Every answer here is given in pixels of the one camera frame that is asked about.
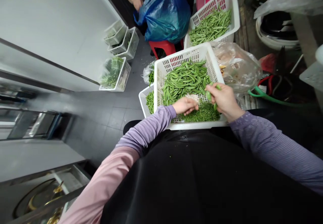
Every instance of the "plastic stool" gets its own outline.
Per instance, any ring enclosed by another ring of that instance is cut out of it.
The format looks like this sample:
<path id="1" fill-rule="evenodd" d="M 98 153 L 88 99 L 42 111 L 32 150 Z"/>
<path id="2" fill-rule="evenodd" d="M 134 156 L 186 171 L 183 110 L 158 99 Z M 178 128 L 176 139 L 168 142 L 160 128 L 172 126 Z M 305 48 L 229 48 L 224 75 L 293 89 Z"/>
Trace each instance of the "plastic stool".
<path id="1" fill-rule="evenodd" d="M 165 51 L 166 53 L 166 56 L 169 56 L 171 54 L 174 54 L 176 52 L 175 50 L 175 45 L 170 43 L 169 41 L 167 40 L 163 40 L 163 41 L 149 41 L 149 45 L 152 49 L 152 51 L 154 52 L 154 55 L 157 59 L 158 56 L 157 56 L 157 53 L 156 53 L 156 50 L 155 48 L 161 48 Z"/>

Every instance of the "person's right hand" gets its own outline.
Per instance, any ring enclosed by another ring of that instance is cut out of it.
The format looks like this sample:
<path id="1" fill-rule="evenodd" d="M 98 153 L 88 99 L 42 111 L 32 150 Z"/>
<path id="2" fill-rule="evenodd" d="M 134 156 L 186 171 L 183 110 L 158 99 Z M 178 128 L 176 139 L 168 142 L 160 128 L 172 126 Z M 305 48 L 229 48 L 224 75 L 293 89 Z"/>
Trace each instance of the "person's right hand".
<path id="1" fill-rule="evenodd" d="M 132 3 L 135 7 L 135 9 L 139 12 L 139 9 L 142 6 L 142 0 L 132 0 Z"/>
<path id="2" fill-rule="evenodd" d="M 219 85 L 221 90 L 218 90 L 215 87 L 216 85 Z M 231 87 L 222 83 L 214 83 L 213 85 L 207 85 L 206 91 L 211 93 L 212 104 L 217 103 L 217 110 L 224 114 L 229 123 L 244 115 L 245 111 L 237 104 Z"/>

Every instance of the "white plastic basket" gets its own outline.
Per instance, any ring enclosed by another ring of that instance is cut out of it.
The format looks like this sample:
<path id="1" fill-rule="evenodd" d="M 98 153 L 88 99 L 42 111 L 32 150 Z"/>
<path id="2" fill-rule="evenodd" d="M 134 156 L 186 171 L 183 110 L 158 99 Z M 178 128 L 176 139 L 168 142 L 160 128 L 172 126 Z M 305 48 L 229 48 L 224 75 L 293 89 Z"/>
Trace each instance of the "white plastic basket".
<path id="1" fill-rule="evenodd" d="M 153 91 L 154 91 L 154 84 L 151 84 L 150 87 L 146 87 L 143 91 L 139 93 L 139 100 L 140 100 L 141 108 L 145 118 L 151 115 L 147 106 L 147 95 Z"/>
<path id="2" fill-rule="evenodd" d="M 131 33 L 131 39 L 129 42 L 128 49 L 125 52 L 116 55 L 118 57 L 126 57 L 127 60 L 131 60 L 135 57 L 138 42 L 139 42 L 139 36 L 136 32 L 136 28 L 133 27 L 129 31 Z"/>
<path id="3" fill-rule="evenodd" d="M 117 55 L 117 54 L 127 51 L 128 47 L 129 47 L 128 43 L 130 42 L 130 39 L 131 39 L 130 30 L 128 29 L 128 27 L 126 27 L 126 32 L 124 34 L 123 41 L 122 41 L 121 45 L 119 45 L 115 48 L 113 48 L 113 46 L 110 45 L 108 47 L 108 51 L 111 52 L 113 55 Z"/>
<path id="4" fill-rule="evenodd" d="M 207 74 L 210 76 L 212 82 L 224 83 L 223 77 L 220 71 L 220 67 L 214 56 L 210 43 L 203 43 L 197 46 L 193 46 L 184 49 L 180 52 L 174 53 L 163 59 L 155 62 L 154 71 L 154 112 L 160 105 L 163 105 L 163 87 L 165 83 L 165 76 L 179 67 L 183 62 L 191 59 L 193 62 L 199 62 L 206 60 L 204 67 L 207 68 Z M 203 101 L 208 101 L 206 96 L 199 95 L 199 98 Z M 170 130 L 188 130 L 188 129 L 209 129 L 212 127 L 226 126 L 227 120 L 221 115 L 218 121 L 208 122 L 196 122 L 185 123 L 181 122 L 178 117 L 174 119 L 174 123 L 170 124 L 168 129 Z"/>
<path id="5" fill-rule="evenodd" d="M 125 26 L 121 20 L 114 22 L 109 28 L 104 32 L 107 33 L 107 36 L 104 38 L 105 43 L 109 46 L 119 44 L 124 37 L 124 34 L 127 31 L 127 26 Z"/>
<path id="6" fill-rule="evenodd" d="M 206 16 L 216 10 L 218 6 L 223 11 L 231 9 L 231 24 L 229 25 L 229 31 L 214 41 L 233 42 L 235 32 L 240 28 L 238 0 L 210 0 L 190 18 L 188 32 L 184 38 L 184 49 L 193 46 L 189 37 L 190 31 L 200 24 Z"/>
<path id="7" fill-rule="evenodd" d="M 128 81 L 130 74 L 131 66 L 127 63 L 126 58 L 123 57 L 123 64 L 120 70 L 120 74 L 117 80 L 117 83 L 114 88 L 108 89 L 100 85 L 99 90 L 101 91 L 110 91 L 110 92 L 123 92 Z"/>

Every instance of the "green bean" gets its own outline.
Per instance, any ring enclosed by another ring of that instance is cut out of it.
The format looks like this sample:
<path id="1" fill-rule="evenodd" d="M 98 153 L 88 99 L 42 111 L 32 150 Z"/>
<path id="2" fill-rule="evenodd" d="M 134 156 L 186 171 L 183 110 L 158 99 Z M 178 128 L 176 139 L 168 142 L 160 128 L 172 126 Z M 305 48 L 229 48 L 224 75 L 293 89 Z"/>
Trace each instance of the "green bean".
<path id="1" fill-rule="evenodd" d="M 154 91 L 150 92 L 146 97 L 146 105 L 148 106 L 149 112 L 154 113 Z"/>
<path id="2" fill-rule="evenodd" d="M 208 83 L 206 61 L 193 63 L 191 60 L 182 63 L 166 75 L 163 87 L 164 105 L 173 104 L 187 94 L 205 94 L 203 82 Z"/>
<path id="3" fill-rule="evenodd" d="M 150 86 L 150 84 L 151 83 L 153 83 L 154 82 L 154 71 L 152 71 L 150 74 L 149 74 L 149 86 Z"/>
<path id="4" fill-rule="evenodd" d="M 222 90 L 222 88 L 219 86 L 219 85 L 216 85 L 215 86 L 215 88 L 217 89 L 217 90 Z M 216 104 L 216 103 L 214 103 L 214 106 L 213 106 L 213 109 L 214 109 L 214 111 L 216 111 L 217 110 L 217 108 L 218 108 L 218 105 Z"/>
<path id="5" fill-rule="evenodd" d="M 206 92 L 206 97 L 208 100 L 212 101 L 211 93 L 209 91 Z"/>
<path id="6" fill-rule="evenodd" d="M 213 11 L 204 18 L 199 25 L 190 33 L 190 40 L 193 45 L 213 41 L 224 35 L 228 31 L 231 22 L 231 10 L 223 12 L 221 10 Z"/>

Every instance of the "person's left hand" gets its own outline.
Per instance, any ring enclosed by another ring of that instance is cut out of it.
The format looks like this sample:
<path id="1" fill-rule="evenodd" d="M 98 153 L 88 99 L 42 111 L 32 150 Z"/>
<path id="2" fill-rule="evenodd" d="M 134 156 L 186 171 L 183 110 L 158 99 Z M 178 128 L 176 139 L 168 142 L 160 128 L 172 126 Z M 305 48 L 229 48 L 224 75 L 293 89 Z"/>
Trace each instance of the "person's left hand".
<path id="1" fill-rule="evenodd" d="M 174 107 L 177 115 L 182 114 L 182 113 L 184 113 L 184 115 L 188 115 L 193 110 L 199 109 L 198 103 L 194 99 L 190 99 L 187 97 L 183 97 L 183 98 L 177 100 L 173 104 L 173 107 Z"/>

